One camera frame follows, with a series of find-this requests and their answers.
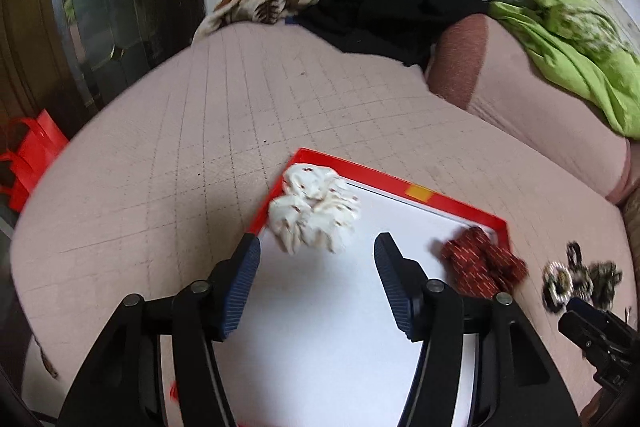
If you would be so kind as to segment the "black cloth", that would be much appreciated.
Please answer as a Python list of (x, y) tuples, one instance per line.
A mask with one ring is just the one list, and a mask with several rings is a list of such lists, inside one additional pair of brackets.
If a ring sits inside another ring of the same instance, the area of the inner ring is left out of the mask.
[(293, 17), (345, 53), (381, 55), (425, 70), (432, 47), (459, 20), (488, 12), (490, 0), (320, 0)]

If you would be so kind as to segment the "red polka dot scrunchie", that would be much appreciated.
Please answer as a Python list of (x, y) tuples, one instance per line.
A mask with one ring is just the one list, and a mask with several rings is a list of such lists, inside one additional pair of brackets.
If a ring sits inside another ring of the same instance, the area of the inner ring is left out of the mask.
[(464, 230), (440, 250), (452, 271), (454, 285), (466, 297), (492, 299), (499, 293), (511, 294), (528, 275), (526, 262), (491, 243), (479, 227)]

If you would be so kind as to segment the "pink quilted bolster pillow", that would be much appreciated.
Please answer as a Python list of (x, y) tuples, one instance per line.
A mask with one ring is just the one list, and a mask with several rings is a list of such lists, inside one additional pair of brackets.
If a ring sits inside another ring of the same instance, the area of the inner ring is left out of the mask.
[(541, 75), (518, 39), (474, 14), (435, 44), (428, 89), (530, 146), (613, 204), (639, 187), (639, 143), (596, 106)]

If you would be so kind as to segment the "grey black organza scrunchie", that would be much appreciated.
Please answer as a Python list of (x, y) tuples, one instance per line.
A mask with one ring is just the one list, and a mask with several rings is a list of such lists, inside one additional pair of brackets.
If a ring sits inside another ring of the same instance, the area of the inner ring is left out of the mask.
[(582, 263), (582, 250), (577, 242), (566, 246), (567, 266), (572, 276), (572, 296), (591, 303), (596, 309), (613, 308), (616, 286), (622, 281), (623, 272), (612, 261)]

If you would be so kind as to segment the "red bag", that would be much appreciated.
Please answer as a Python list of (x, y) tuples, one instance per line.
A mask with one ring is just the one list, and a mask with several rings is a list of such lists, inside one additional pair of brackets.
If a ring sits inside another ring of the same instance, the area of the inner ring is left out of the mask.
[(68, 140), (46, 110), (36, 118), (11, 119), (6, 131), (10, 138), (18, 138), (18, 143), (1, 154), (2, 164), (8, 165), (14, 176), (11, 186), (1, 185), (1, 193), (9, 197), (11, 210), (21, 212)]

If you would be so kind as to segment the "white dotted scrunchie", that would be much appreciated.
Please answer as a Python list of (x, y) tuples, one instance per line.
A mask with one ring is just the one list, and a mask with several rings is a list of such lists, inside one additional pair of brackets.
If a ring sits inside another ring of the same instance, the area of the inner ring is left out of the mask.
[(360, 218), (360, 198), (334, 169), (294, 164), (283, 173), (283, 194), (268, 206), (268, 227), (283, 249), (339, 254), (346, 249)]

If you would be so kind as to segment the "striped brown pillow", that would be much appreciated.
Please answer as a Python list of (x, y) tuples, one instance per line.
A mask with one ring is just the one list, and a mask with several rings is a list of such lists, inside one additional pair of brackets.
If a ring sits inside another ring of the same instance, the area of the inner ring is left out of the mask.
[(623, 209), (623, 219), (628, 236), (634, 269), (639, 270), (640, 256), (640, 209), (638, 199), (628, 199)]

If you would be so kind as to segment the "green bed sheet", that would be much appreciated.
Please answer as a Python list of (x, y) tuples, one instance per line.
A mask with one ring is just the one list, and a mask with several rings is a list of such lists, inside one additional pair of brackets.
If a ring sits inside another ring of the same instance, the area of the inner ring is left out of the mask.
[(610, 128), (639, 139), (639, 57), (591, 0), (491, 2), (545, 80), (597, 106)]

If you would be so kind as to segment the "red tray box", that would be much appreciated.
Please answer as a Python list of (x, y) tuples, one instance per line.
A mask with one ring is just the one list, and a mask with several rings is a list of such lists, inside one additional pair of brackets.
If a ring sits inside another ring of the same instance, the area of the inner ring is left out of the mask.
[(439, 249), (469, 227), (499, 244), (506, 221), (403, 179), (310, 148), (296, 164), (335, 170), (359, 198), (352, 239), (338, 254), (286, 253), (259, 211), (250, 231), (259, 267), (239, 327), (215, 346), (224, 392), (242, 426), (395, 426), (421, 347), (398, 329), (373, 257), (390, 233), (401, 254), (450, 282)]

